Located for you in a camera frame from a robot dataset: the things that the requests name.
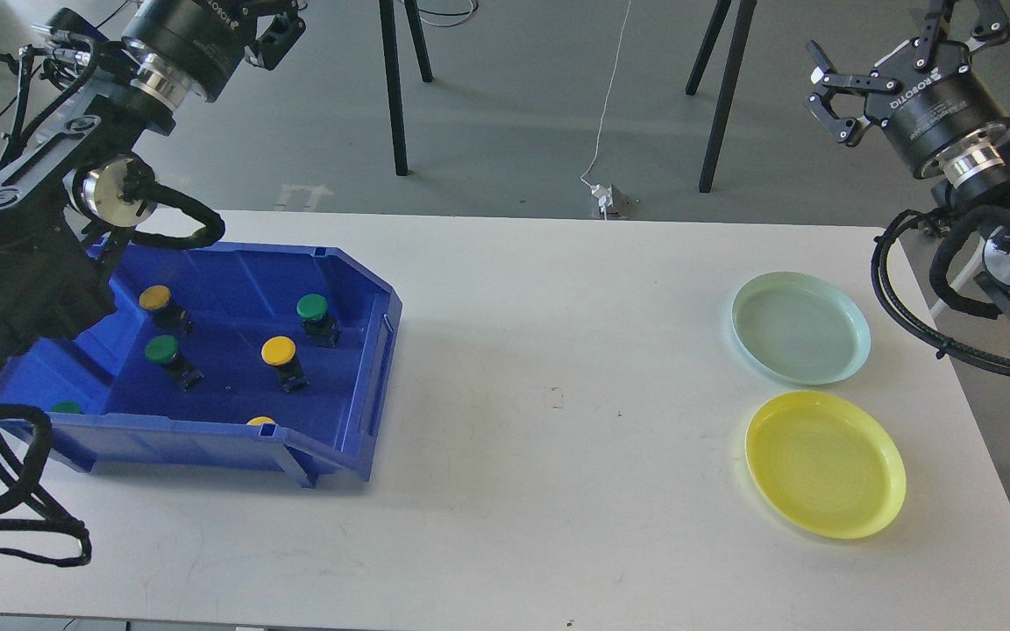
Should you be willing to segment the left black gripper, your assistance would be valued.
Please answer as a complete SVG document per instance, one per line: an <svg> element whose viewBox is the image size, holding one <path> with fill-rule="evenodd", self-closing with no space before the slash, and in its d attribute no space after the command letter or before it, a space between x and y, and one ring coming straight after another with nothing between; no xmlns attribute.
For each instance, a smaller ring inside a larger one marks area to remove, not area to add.
<svg viewBox="0 0 1010 631"><path fill-rule="evenodd" d="M276 13L256 36L257 18L240 1L145 1L124 29L137 55L157 52L180 69L206 103L215 103L248 47L252 67L276 69L305 32L298 11Z"/></svg>

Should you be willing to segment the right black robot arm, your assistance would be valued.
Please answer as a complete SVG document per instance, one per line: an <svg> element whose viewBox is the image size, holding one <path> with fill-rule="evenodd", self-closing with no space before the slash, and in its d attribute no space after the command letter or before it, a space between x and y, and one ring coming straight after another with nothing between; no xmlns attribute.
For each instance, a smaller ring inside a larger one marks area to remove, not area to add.
<svg viewBox="0 0 1010 631"><path fill-rule="evenodd" d="M974 52L1010 40L998 1L979 1L965 40L950 36L954 3L933 1L917 35L845 74L816 41L808 108L839 144L857 146L878 127L914 179L935 179L934 210L899 213L875 240L871 279L883 310L939 357L1010 377L1002 357L929 326L893 290L887 259L895 240L915 227L941 237L928 269L931 290L950 310L1010 322L1010 116L971 68Z"/></svg>

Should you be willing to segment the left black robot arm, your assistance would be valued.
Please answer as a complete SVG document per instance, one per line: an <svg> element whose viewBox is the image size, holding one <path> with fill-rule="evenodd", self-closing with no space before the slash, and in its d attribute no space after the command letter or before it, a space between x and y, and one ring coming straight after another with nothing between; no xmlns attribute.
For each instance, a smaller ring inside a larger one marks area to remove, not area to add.
<svg viewBox="0 0 1010 631"><path fill-rule="evenodd" d="M208 205L158 183L133 151L167 135L184 97L220 96L242 60L273 69L303 35L303 1L144 1L108 39L69 8L37 25L20 54L18 107L0 157L0 374L44 338L72 340L115 311L110 277L129 244L183 251L225 232ZM0 532L71 536L88 564L85 524L41 475L53 424L40 408L0 403Z"/></svg>

